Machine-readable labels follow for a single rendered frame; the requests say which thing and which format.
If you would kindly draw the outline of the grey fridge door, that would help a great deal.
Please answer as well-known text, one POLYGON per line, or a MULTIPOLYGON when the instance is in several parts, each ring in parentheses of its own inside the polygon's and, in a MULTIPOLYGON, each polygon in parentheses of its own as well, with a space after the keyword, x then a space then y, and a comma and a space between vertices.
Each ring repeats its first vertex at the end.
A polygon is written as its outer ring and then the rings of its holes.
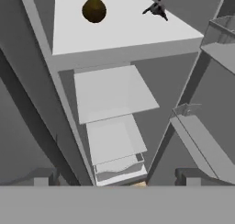
MULTIPOLYGON (((225 16, 235 16, 235 0, 221 0, 212 19, 225 16)), ((235 164, 235 73, 201 50, 201 44, 200 52, 175 107, 182 104, 200 104, 196 115, 235 164)), ((152 179, 173 136, 178 134, 169 119, 151 163, 147 182, 152 179)))

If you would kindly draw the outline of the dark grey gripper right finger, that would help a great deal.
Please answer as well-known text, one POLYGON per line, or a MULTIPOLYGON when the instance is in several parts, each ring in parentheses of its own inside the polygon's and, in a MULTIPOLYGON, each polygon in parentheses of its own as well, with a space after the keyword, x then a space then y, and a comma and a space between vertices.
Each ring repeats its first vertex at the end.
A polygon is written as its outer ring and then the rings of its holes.
POLYGON ((175 169, 175 185, 180 186, 233 186, 232 183, 228 183, 218 178, 208 176, 198 168, 176 168, 175 169))

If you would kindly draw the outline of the brown round avocado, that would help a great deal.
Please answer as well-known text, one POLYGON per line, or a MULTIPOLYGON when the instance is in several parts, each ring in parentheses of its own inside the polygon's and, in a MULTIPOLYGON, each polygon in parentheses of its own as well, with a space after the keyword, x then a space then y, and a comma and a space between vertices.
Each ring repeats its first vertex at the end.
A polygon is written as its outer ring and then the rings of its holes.
POLYGON ((89 22, 100 23, 106 17, 106 5, 101 0, 87 0, 82 13, 89 22))

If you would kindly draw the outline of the clear fridge door bin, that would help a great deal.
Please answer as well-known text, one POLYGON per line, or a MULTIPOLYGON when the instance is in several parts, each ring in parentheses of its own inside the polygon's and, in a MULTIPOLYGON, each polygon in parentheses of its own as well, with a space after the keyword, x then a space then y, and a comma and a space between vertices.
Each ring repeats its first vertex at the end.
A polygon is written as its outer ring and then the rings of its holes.
POLYGON ((199 107, 200 104, 175 107, 170 123, 202 172, 235 185, 235 164, 196 115, 199 107))
POLYGON ((235 16, 210 20, 201 50, 235 73, 235 16))

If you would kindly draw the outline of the grey fridge cabinet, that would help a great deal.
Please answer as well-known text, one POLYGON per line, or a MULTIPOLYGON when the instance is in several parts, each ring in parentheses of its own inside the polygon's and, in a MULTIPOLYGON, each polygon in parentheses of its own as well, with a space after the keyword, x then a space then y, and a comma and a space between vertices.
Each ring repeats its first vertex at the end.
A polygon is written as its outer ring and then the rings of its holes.
MULTIPOLYGON (((199 49, 204 36, 199 40, 168 41, 166 43, 54 55, 52 53, 52 45, 55 0, 22 0, 22 2, 62 102, 62 107, 70 124, 73 137, 84 160, 84 166, 92 183, 96 185, 94 165, 92 164, 86 129, 88 123, 81 124, 79 122, 74 75, 76 73, 86 73, 121 66, 136 66, 138 61, 194 53, 199 49)), ((139 113, 154 112, 161 109, 160 104, 159 106, 159 108, 139 113)), ((135 119, 139 113, 128 115, 132 115, 135 119)))

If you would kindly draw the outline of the clear fridge drawer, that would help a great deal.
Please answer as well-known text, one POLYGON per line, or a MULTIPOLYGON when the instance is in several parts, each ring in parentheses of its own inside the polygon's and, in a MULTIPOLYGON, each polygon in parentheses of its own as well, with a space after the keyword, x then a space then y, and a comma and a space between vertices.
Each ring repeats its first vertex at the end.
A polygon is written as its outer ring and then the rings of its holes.
POLYGON ((142 180, 147 175, 141 153, 97 164, 94 172, 97 186, 125 185, 142 180))

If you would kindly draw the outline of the white fridge shelf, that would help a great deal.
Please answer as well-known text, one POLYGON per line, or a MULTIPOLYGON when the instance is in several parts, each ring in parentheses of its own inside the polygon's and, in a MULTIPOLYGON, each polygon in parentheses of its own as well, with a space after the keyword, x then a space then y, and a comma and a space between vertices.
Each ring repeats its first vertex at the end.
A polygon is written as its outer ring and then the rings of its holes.
POLYGON ((54 55, 203 38, 172 13, 167 18, 144 13, 152 0, 101 0, 106 17, 99 23, 84 18, 86 1, 55 0, 54 55))

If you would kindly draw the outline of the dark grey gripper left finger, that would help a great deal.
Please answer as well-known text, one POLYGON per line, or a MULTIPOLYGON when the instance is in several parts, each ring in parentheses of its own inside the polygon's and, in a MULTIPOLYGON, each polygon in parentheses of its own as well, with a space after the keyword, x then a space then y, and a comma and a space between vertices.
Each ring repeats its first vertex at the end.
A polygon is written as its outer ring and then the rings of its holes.
POLYGON ((57 168, 38 168, 23 177, 2 182, 0 186, 54 186, 60 184, 59 176, 57 168))

